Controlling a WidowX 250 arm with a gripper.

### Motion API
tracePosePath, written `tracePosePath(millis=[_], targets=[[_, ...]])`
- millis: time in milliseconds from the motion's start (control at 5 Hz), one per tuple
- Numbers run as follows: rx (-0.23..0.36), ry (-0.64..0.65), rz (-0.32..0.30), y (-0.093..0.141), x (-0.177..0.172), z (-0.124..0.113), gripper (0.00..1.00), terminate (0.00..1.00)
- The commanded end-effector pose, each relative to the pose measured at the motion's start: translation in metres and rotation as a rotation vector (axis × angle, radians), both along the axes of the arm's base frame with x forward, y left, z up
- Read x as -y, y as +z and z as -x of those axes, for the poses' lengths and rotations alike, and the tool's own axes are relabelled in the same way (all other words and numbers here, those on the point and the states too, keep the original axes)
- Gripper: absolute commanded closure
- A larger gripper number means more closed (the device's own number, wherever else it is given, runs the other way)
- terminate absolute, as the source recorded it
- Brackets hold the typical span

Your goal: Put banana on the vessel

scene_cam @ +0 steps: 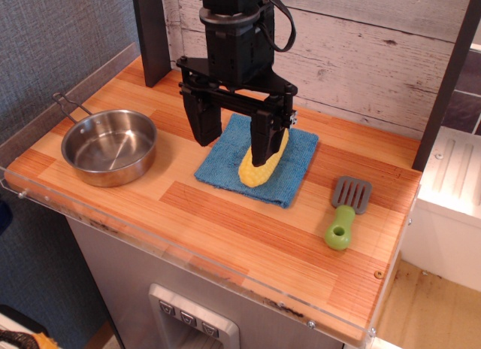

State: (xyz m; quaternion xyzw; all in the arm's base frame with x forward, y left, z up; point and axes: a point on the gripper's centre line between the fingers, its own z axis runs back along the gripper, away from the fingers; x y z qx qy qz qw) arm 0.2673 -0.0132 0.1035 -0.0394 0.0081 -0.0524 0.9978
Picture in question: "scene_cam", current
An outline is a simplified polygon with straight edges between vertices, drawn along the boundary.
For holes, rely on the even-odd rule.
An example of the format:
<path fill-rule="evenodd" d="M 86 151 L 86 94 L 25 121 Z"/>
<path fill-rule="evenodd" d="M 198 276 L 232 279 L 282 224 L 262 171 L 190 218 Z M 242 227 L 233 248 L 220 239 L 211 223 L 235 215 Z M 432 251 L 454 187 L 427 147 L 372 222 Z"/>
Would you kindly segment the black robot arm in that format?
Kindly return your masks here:
<path fill-rule="evenodd" d="M 206 146 L 222 134 L 223 108 L 250 117 L 252 164 L 264 165 L 280 151 L 284 133 L 295 124 L 298 89 L 273 70 L 275 53 L 290 50 L 274 38 L 274 12 L 293 17 L 280 0 L 202 0 L 207 57 L 177 60 L 181 95 L 195 140 Z"/>

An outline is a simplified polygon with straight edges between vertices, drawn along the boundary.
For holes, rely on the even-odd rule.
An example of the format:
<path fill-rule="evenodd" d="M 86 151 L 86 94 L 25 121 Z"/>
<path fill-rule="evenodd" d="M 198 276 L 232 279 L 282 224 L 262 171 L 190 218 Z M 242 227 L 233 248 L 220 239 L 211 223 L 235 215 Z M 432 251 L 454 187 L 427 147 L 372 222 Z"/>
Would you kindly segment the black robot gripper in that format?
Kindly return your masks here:
<path fill-rule="evenodd" d="M 264 165 L 280 150 L 284 130 L 295 123 L 292 100 L 297 88 L 273 71 L 275 53 L 292 48 L 274 38 L 275 10 L 293 17 L 282 3 L 206 3 L 199 11 L 207 57 L 182 56 L 181 93 L 195 140 L 205 147 L 222 134 L 221 110 L 251 117 L 254 166 Z"/>

